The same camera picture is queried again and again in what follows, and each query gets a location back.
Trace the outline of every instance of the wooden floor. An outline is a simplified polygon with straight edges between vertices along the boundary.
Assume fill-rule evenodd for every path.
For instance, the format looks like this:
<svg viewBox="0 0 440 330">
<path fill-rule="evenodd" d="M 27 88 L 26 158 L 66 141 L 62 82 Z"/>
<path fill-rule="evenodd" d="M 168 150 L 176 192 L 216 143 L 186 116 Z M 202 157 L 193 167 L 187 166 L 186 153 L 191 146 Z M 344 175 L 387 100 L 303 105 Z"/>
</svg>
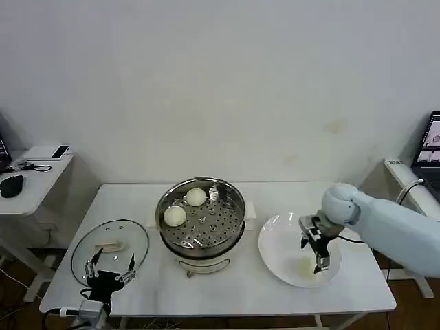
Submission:
<svg viewBox="0 0 440 330">
<path fill-rule="evenodd" d="M 388 259 L 377 256 L 382 268 L 388 267 Z M 19 261 L 6 262 L 2 269 L 20 281 L 29 285 L 34 277 L 32 271 Z M 390 287 L 397 301 L 396 310 L 389 313 L 390 330 L 440 330 L 440 279 L 429 279 L 436 295 L 434 299 L 424 299 L 416 284 L 411 280 L 391 281 Z M 25 289 L 0 273 L 0 329 L 1 330 L 29 330 L 41 329 L 42 314 L 39 312 L 39 301 L 29 305 L 23 304 L 22 298 Z M 5 317 L 8 312 L 23 308 L 20 311 Z M 340 316 L 323 316 L 324 325 L 332 325 Z M 57 316 L 50 316 L 47 320 L 49 330 L 63 330 L 71 325 L 70 320 Z M 127 329 L 237 329 L 237 328 L 274 328 L 274 327 L 307 327 L 315 326 L 311 316 L 272 316 L 249 318 L 179 318 L 154 319 L 138 318 L 129 321 Z M 352 330 L 386 330 L 388 329 L 386 314 L 374 313 L 357 321 L 349 329 Z"/>
</svg>

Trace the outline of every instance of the computer mouse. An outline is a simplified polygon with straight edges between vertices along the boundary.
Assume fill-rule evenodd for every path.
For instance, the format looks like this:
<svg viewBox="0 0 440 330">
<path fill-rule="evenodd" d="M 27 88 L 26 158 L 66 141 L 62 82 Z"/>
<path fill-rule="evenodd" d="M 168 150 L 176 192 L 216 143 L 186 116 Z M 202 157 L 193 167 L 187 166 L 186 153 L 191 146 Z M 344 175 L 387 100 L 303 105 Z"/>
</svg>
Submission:
<svg viewBox="0 0 440 330">
<path fill-rule="evenodd" d="M 5 198 L 11 198 L 21 193 L 25 178 L 22 175 L 9 177 L 0 183 L 0 195 Z"/>
</svg>

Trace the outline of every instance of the white ceramic plate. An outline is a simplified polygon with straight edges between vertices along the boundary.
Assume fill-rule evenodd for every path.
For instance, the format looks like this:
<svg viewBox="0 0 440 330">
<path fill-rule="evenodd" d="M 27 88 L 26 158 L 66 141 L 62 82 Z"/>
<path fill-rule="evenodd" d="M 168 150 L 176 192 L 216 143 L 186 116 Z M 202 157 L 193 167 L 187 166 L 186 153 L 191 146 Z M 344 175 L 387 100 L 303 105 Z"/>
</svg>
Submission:
<svg viewBox="0 0 440 330">
<path fill-rule="evenodd" d="M 297 287 L 321 287 L 336 276 L 342 256 L 338 242 L 329 243 L 330 268 L 313 273 L 315 254 L 307 244 L 300 248 L 299 216 L 292 213 L 277 215 L 261 228 L 258 248 L 266 266 L 281 280 Z"/>
</svg>

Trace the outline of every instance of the perforated steamer tray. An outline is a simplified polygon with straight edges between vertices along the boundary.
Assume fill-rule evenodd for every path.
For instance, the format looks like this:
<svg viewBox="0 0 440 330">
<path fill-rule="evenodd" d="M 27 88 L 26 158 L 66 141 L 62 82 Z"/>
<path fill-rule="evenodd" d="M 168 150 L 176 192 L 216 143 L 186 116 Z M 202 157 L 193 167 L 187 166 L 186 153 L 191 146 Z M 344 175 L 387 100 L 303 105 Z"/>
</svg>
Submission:
<svg viewBox="0 0 440 330">
<path fill-rule="evenodd" d="M 207 194 L 201 206 L 186 202 L 186 193 L 192 188 L 203 189 Z M 171 206 L 185 210 L 183 225 L 170 227 L 164 222 L 164 212 Z M 171 188 L 156 210 L 162 239 L 170 249 L 190 258 L 208 258 L 234 245 L 244 229 L 244 216 L 245 202 L 240 192 L 226 181 L 209 177 L 194 178 Z"/>
</svg>

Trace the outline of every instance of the laptop screen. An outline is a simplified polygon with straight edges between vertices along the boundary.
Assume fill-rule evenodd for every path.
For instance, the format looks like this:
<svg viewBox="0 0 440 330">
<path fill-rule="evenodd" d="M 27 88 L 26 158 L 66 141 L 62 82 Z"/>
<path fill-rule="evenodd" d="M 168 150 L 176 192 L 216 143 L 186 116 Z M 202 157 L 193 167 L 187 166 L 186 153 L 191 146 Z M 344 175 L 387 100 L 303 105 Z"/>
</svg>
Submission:
<svg viewBox="0 0 440 330">
<path fill-rule="evenodd" d="M 440 165 L 440 112 L 433 112 L 413 165 Z"/>
</svg>

